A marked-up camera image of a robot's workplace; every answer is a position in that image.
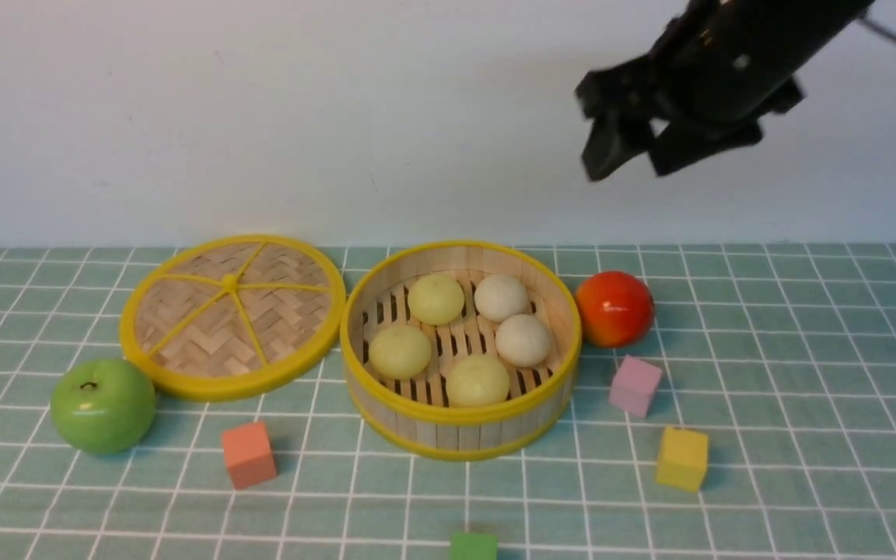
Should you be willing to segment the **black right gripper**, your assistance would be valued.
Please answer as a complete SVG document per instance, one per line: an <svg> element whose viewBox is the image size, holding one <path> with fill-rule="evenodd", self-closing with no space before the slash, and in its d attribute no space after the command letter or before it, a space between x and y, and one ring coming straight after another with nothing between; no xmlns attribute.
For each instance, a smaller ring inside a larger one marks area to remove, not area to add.
<svg viewBox="0 0 896 560"><path fill-rule="evenodd" d="M576 86L593 118L582 152L600 182L647 152L658 177L764 138L758 117L804 99L801 60L783 45L782 1L690 1L650 50ZM651 123L665 123L654 135Z"/></svg>

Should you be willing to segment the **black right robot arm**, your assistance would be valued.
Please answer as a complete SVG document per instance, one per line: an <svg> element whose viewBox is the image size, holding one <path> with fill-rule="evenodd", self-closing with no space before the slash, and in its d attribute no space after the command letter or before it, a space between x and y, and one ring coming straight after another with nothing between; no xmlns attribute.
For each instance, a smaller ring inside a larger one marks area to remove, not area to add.
<svg viewBox="0 0 896 560"><path fill-rule="evenodd" d="M867 1L690 1L652 47L576 86L591 121L588 180L649 156L665 177L727 150L756 145L760 118L804 94L794 75L869 8Z"/></svg>

